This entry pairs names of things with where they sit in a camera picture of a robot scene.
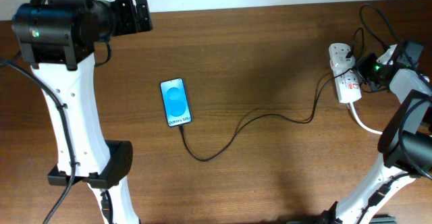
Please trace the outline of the blue Galaxy smartphone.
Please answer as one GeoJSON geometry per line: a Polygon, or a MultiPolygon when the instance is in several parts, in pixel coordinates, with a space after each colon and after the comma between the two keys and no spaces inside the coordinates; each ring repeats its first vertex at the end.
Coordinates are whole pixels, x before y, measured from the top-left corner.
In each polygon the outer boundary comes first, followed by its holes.
{"type": "Polygon", "coordinates": [[[176,78],[160,83],[165,115],[169,127],[176,127],[190,123],[192,114],[184,81],[176,78]]]}

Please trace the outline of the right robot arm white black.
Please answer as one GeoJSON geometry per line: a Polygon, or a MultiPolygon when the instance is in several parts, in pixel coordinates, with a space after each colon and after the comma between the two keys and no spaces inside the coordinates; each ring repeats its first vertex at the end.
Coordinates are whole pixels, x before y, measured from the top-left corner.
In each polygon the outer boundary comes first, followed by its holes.
{"type": "Polygon", "coordinates": [[[341,103],[361,98],[360,81],[387,86],[400,107],[380,132],[379,155],[360,185],[345,199],[323,211],[318,223],[380,223],[381,207],[404,186],[431,170],[431,137],[419,126],[431,116],[431,89],[416,73],[418,55],[388,49],[381,57],[371,53],[356,62],[351,52],[331,45],[330,66],[341,103]]]}

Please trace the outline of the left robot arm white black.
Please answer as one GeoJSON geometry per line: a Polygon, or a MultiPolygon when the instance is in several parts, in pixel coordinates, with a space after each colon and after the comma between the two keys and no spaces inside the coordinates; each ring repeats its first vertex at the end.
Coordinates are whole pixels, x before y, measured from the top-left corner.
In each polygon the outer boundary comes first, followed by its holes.
{"type": "Polygon", "coordinates": [[[95,44],[152,29],[147,0],[30,0],[12,29],[26,76],[43,91],[57,141],[58,160],[47,178],[69,191],[85,182],[105,223],[138,223],[128,189],[133,148],[103,137],[94,74],[95,44]]]}

